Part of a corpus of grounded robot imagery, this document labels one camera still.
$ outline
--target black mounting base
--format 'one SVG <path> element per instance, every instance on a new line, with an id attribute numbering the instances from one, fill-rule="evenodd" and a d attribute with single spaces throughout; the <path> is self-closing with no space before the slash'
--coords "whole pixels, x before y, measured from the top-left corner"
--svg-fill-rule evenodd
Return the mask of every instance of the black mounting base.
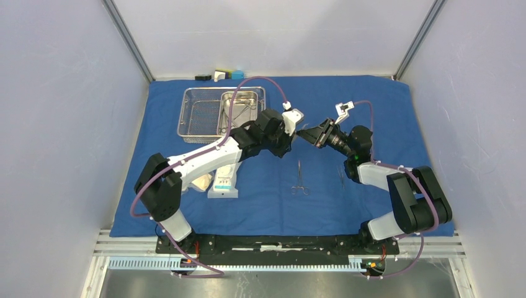
<path id="1" fill-rule="evenodd" d="M 358 235 L 323 237 L 291 236 L 221 236 L 191 234 L 181 241 L 181 248 L 195 253 L 199 247 L 199 260 L 209 265 L 328 265 L 349 264 L 349 255 L 381 255 L 382 245 L 387 255 L 399 254 L 398 243 L 385 240 L 360 246 Z M 276 251 L 272 246 L 297 250 Z M 178 254 L 166 236 L 158 239 L 156 253 Z"/>

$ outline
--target white robotic arm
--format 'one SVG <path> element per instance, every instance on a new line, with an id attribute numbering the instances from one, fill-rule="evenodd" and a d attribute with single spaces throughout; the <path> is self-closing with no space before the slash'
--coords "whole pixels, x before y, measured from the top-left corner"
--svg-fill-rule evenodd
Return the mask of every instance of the white robotic arm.
<path id="1" fill-rule="evenodd" d="M 164 179 L 155 181 L 141 196 L 141 201 L 152 218 L 179 242 L 192 232 L 179 209 L 181 189 L 206 173 L 256 156 L 263 149 L 277 157 L 283 157 L 290 151 L 291 143 L 296 137 L 296 127 L 302 120 L 303 114 L 297 109 L 289 109 L 282 114 L 266 109 L 255 121 L 233 129 L 224 142 L 221 139 L 192 152 L 169 158 L 157 153 L 148 160 L 135 185 L 135 192 L 139 192 L 163 168 L 178 164 L 163 176 Z"/>
<path id="2" fill-rule="evenodd" d="M 389 192 L 393 211 L 362 224 L 359 235 L 363 242 L 374 243 L 433 226 L 433 213 L 425 199 L 415 198 L 420 190 L 406 172 L 371 161 L 372 132 L 368 128 L 358 125 L 346 134 L 336 121 L 329 118 L 319 126 L 300 130 L 297 134 L 318 148 L 328 145 L 345 155 L 345 173 L 349 179 Z M 433 171 L 427 166 L 405 170 L 412 172 L 431 198 L 439 224 L 451 221 L 451 208 Z"/>

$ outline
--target white wall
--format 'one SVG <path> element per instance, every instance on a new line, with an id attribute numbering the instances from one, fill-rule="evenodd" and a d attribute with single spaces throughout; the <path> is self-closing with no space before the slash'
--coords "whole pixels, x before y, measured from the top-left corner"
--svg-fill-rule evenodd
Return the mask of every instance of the white wall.
<path id="1" fill-rule="evenodd" d="M 526 2 L 448 1 L 403 78 L 480 297 L 523 297 Z"/>
<path id="2" fill-rule="evenodd" d="M 79 297 L 146 81 L 100 1 L 0 4 L 1 297 Z"/>
<path id="3" fill-rule="evenodd" d="M 433 0 L 115 0 L 157 78 L 392 75 Z"/>

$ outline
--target surgical scissors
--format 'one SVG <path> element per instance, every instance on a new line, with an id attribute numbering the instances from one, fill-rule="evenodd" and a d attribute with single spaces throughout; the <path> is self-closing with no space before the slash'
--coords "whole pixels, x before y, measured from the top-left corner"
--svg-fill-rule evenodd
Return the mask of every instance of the surgical scissors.
<path id="1" fill-rule="evenodd" d="M 311 193 L 308 187 L 303 186 L 303 177 L 301 176 L 301 162 L 298 160 L 298 185 L 292 186 L 290 192 L 292 194 L 297 194 L 299 189 L 301 189 L 305 195 Z"/>

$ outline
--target blue cloth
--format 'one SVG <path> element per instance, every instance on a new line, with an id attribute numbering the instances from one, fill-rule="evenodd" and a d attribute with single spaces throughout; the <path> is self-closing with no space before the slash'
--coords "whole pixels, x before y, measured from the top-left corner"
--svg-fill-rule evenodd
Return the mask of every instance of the blue cloth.
<path id="1" fill-rule="evenodd" d="M 411 102 L 409 87 L 374 76 L 318 76 L 274 78 L 293 107 L 305 115 L 307 127 L 337 117 L 338 102 L 368 99 L 373 103 L 374 148 L 377 159 L 406 166 L 429 165 L 426 148 Z M 146 111 L 131 160 L 110 236 L 155 235 L 155 223 L 130 217 L 135 196 L 133 186 L 146 160 L 154 153 L 179 155 L 201 147 L 184 143 L 177 135 L 177 122 L 185 89 L 206 86 L 236 86 L 239 81 L 175 80 L 152 82 Z M 257 80 L 247 86 L 263 86 L 267 107 L 282 110 L 282 98 L 270 83 Z M 357 106 L 341 125 L 370 125 L 367 105 Z M 291 194 L 301 160 L 303 182 L 309 196 Z M 337 172 L 344 156 L 332 148 L 315 148 L 297 138 L 292 151 L 282 159 L 268 151 L 247 159 L 238 171 L 238 199 L 208 199 L 206 192 L 190 189 L 181 198 L 181 210 L 197 233 L 220 235 L 337 235 L 357 233 L 360 224 L 392 210 L 387 192 L 346 179 L 345 190 Z M 136 212 L 146 212 L 139 203 Z M 453 224 L 441 225 L 429 235 L 452 236 Z"/>

